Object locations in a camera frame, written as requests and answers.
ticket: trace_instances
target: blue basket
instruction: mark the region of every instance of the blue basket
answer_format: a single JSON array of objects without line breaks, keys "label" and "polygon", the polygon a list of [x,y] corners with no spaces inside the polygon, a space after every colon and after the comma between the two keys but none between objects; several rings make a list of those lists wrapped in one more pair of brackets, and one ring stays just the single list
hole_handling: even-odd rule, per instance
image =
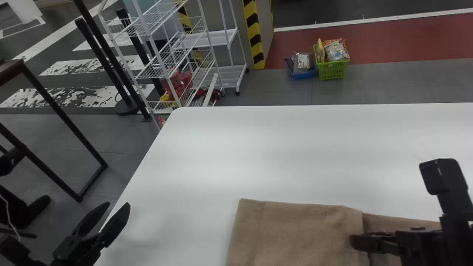
[{"label": "blue basket", "polygon": [[314,63],[314,69],[311,70],[311,71],[307,71],[307,72],[303,72],[303,73],[292,73],[291,71],[291,66],[289,65],[289,61],[288,60],[291,60],[290,57],[284,59],[284,61],[286,61],[286,64],[288,65],[288,70],[289,70],[289,73],[291,73],[291,76],[293,79],[295,80],[301,80],[301,79],[307,79],[307,78],[311,78],[311,77],[314,77],[316,76],[319,71],[318,71],[318,67],[317,65]]},{"label": "blue basket", "polygon": [[314,64],[314,67],[315,68],[311,71],[307,71],[303,73],[296,73],[296,74],[292,73],[291,70],[289,69],[289,73],[291,73],[292,78],[295,80],[307,79],[307,78],[315,77],[319,73],[319,70],[317,69],[316,64]]}]

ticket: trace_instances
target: white pillar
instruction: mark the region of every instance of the white pillar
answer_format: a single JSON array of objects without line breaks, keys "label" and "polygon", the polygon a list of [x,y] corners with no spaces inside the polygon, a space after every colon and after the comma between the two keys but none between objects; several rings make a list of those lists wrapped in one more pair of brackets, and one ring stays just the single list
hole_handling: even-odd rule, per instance
[{"label": "white pillar", "polygon": [[33,0],[7,0],[7,2],[23,24],[43,15]]}]

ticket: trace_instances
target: white cable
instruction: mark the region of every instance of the white cable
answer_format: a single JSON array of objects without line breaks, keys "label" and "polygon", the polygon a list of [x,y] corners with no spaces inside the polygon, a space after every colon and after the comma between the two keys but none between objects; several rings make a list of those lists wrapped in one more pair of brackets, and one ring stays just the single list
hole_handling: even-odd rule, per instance
[{"label": "white cable", "polygon": [[8,211],[8,201],[5,198],[3,198],[1,194],[0,194],[0,198],[5,202],[5,204],[7,206],[8,224],[13,228],[13,231],[15,231],[15,234],[17,234],[18,242],[21,242],[20,234],[18,234],[17,229],[15,228],[15,226],[13,226],[13,224],[11,223],[11,220],[10,220],[10,211]]}]

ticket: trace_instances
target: green basket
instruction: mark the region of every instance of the green basket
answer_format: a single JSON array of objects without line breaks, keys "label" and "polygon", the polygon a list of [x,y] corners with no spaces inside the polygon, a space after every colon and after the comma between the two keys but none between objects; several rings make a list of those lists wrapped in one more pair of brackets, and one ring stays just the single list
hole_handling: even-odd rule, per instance
[{"label": "green basket", "polygon": [[315,55],[315,46],[314,44],[314,60],[319,68],[319,78],[321,80],[332,80],[332,79],[341,79],[345,75],[345,69],[347,68],[348,62],[350,59],[340,60],[337,62],[327,62],[319,63],[317,61],[317,56]]}]

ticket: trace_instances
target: yellow item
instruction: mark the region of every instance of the yellow item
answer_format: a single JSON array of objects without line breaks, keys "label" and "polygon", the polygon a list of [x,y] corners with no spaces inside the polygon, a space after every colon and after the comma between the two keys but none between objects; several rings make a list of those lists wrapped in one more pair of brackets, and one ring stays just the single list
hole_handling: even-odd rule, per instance
[{"label": "yellow item", "polygon": [[165,95],[159,97],[159,100],[162,101],[162,102],[169,101],[169,94],[165,94]]},{"label": "yellow item", "polygon": [[325,61],[325,48],[320,38],[316,43],[314,56],[316,59],[315,61],[318,63],[323,63]]}]

